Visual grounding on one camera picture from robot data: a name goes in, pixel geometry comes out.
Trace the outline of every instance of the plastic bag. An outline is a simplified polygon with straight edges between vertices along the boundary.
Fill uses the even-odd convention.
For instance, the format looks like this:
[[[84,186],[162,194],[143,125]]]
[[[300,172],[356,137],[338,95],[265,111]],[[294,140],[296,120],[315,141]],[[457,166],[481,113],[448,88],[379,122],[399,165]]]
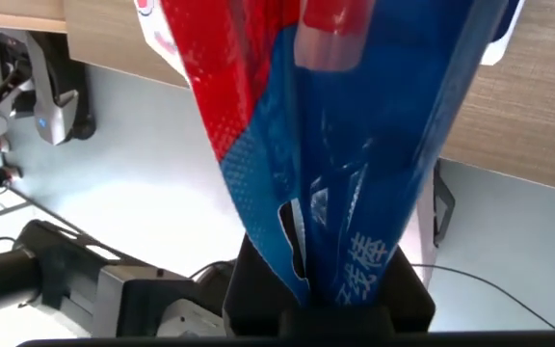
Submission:
[[[505,2],[155,2],[251,242],[302,305],[372,302]]]

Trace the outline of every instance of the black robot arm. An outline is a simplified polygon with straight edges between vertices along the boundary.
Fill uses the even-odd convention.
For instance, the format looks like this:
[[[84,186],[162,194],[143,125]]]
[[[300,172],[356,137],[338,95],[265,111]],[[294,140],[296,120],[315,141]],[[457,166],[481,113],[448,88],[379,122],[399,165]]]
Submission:
[[[435,305],[400,250],[378,301],[367,307],[298,307],[247,237],[235,263],[234,271],[216,265],[193,281],[88,235],[32,221],[0,254],[0,308],[31,305],[92,337],[26,347],[555,346],[555,332],[428,334]]]

